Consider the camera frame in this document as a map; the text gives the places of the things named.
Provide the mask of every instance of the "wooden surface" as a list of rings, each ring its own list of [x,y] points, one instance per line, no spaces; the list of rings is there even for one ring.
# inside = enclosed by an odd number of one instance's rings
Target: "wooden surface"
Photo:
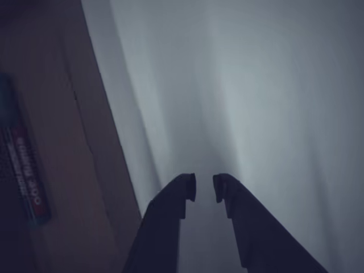
[[[79,1],[0,32],[53,219],[33,230],[39,272],[120,272],[140,215]]]

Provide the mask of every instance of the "white wall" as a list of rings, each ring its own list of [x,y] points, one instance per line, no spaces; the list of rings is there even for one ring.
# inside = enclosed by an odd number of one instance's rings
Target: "white wall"
[[[197,175],[180,272],[242,271],[214,199],[219,172],[242,180],[330,272],[364,268],[359,2],[83,4],[141,210],[178,173]]]

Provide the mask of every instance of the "dark plastic object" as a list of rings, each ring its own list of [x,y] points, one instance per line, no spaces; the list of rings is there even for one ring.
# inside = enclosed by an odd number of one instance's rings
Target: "dark plastic object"
[[[241,265],[249,273],[327,272],[240,181],[220,174],[213,182],[217,202],[225,200]]]
[[[177,271],[180,219],[186,200],[196,197],[196,178],[182,174],[149,203],[123,273],[173,273]]]

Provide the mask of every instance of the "white curtain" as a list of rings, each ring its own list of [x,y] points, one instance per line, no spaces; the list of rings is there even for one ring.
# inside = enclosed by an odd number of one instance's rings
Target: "white curtain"
[[[240,179],[329,272],[364,270],[360,2],[83,5],[141,210],[174,176],[196,173],[179,272],[243,272],[215,201],[220,172]]]

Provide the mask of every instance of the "dark object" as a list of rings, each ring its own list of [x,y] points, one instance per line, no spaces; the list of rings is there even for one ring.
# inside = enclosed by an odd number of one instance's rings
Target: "dark object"
[[[11,166],[29,223],[43,224],[51,218],[51,213],[15,94],[4,74],[0,74],[0,128],[0,145],[6,147],[7,161],[10,162],[2,164],[0,173],[7,171],[5,166]]]
[[[237,179],[213,176],[217,202],[225,200],[241,265],[249,273],[327,272]]]
[[[180,219],[185,218],[186,200],[196,197],[194,174],[173,179],[149,203],[123,273],[173,273],[177,271]]]

